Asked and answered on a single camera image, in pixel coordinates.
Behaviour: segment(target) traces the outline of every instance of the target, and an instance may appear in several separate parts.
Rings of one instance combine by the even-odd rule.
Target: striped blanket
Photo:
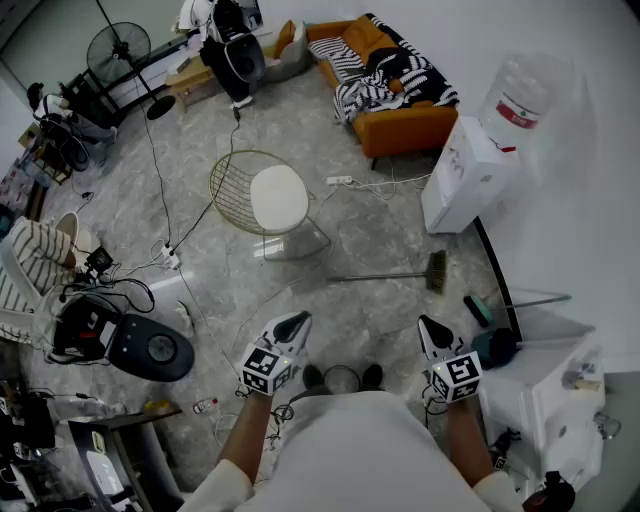
[[[329,59],[342,82],[336,88],[333,102],[337,120],[348,123],[360,112],[406,108],[425,100],[432,101],[434,107],[458,104],[456,90],[427,59],[376,16],[367,14],[367,17],[399,48],[372,52],[366,68],[359,55],[340,37],[309,45],[317,58]],[[402,93],[389,90],[389,82],[394,78],[402,83]]]

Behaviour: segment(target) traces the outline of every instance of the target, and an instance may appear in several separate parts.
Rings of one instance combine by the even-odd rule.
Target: broom handle
[[[369,281],[373,279],[401,279],[405,277],[426,277],[426,272],[411,272],[407,274],[378,274],[368,276],[332,276],[327,277],[330,283],[343,283],[345,281]]]
[[[539,306],[540,304],[551,304],[552,302],[564,302],[565,300],[571,300],[571,295],[560,295],[553,299],[536,300],[534,302],[523,302],[522,304],[512,304],[511,306],[505,306],[503,308],[492,309],[491,311],[502,311],[503,309],[517,309],[526,308],[528,306]]]

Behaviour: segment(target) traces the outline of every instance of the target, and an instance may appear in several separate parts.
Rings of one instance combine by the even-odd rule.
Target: marble floor
[[[235,127],[228,105],[226,95],[218,94],[192,106],[186,114],[174,108],[149,122],[174,244],[210,201],[212,166],[229,151],[229,134]],[[314,67],[256,93],[255,103],[242,110],[234,148],[261,149],[289,162],[317,197],[311,202],[310,214],[315,216],[331,192],[324,182],[326,177],[349,174],[362,182],[391,178],[391,162],[380,159],[376,171],[371,171],[357,138],[335,125],[332,117],[332,91]],[[433,164],[420,154],[394,157],[395,178],[427,174]],[[95,193],[80,211],[80,219],[98,234],[123,268],[148,262],[153,242],[167,239],[160,182],[140,109],[134,109],[120,126],[106,165],[76,174],[74,185],[80,193]],[[229,354],[231,359],[237,361],[247,341],[267,320],[306,309],[313,314],[307,342],[309,361],[321,369],[345,364],[358,372],[373,361],[380,363],[385,371],[384,387],[402,396],[423,421],[420,393],[425,387],[421,374],[425,362],[415,327],[418,315],[426,312],[454,321],[471,339],[479,327],[463,305],[463,296],[473,293],[489,303],[500,301],[497,282],[473,227],[458,236],[426,234],[418,188],[423,185],[424,180],[400,184],[387,201],[366,189],[340,188],[317,216],[333,249],[295,263],[265,262],[261,238],[239,230],[211,208],[178,251],[182,273],[206,324],[177,272],[151,266],[134,274],[154,288],[153,318],[180,328],[176,300],[189,308],[195,320],[196,334],[191,341],[196,362],[187,377],[163,384],[138,379],[114,367],[47,365],[40,352],[23,347],[21,363],[26,378],[32,387],[86,393],[107,403],[121,402],[131,411],[157,399],[180,405],[183,414],[159,422],[156,430],[180,488],[192,491],[217,459],[219,446],[213,432],[217,418],[222,413],[237,413],[242,407],[242,399],[234,395],[235,375],[221,351],[229,352],[239,327],[260,303],[290,281],[302,278],[246,322]],[[380,192],[390,195],[391,189],[380,187]],[[42,220],[55,223],[83,202],[66,182],[47,194]],[[448,254],[447,282],[441,296],[426,290],[421,279],[325,282],[327,276],[343,273],[422,271],[429,253],[439,249]],[[131,292],[138,300],[144,299]],[[298,375],[277,395],[276,402],[287,401],[301,390]],[[192,412],[194,402],[213,396],[219,400],[215,411],[203,415]],[[222,439],[226,433],[221,432]],[[64,467],[60,479],[69,492],[89,490],[73,446],[50,457],[58,467]]]

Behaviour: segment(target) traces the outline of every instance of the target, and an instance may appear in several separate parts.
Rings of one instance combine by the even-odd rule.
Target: orange sofa
[[[366,66],[369,54],[379,48],[397,45],[378,29],[366,16],[355,21],[338,21],[312,25],[307,28],[309,42],[327,37],[342,37]],[[327,60],[318,62],[329,85],[336,88],[339,81]],[[389,88],[402,91],[399,80],[393,80]],[[421,101],[410,108],[364,112],[356,117],[353,128],[362,142],[364,154],[374,159],[410,151],[443,147],[458,117],[454,107],[434,107],[431,101]]]

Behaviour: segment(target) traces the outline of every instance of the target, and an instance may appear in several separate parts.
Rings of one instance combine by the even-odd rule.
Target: white shirt
[[[220,42],[220,34],[213,23],[213,9],[215,1],[209,0],[185,0],[180,9],[180,21],[178,28],[180,30],[200,30],[200,37],[204,42],[208,35]]]
[[[180,512],[522,512],[506,473],[471,489],[404,402],[381,391],[293,404],[271,480],[254,495],[228,460]]]
[[[71,110],[62,108],[60,106],[60,104],[64,101],[64,98],[56,96],[55,94],[47,94],[40,100],[40,104],[34,112],[36,117],[43,117],[47,114],[47,110],[45,110],[44,108],[45,101],[47,102],[47,110],[49,110],[49,114],[59,114],[62,117],[69,117],[71,114],[73,114]]]

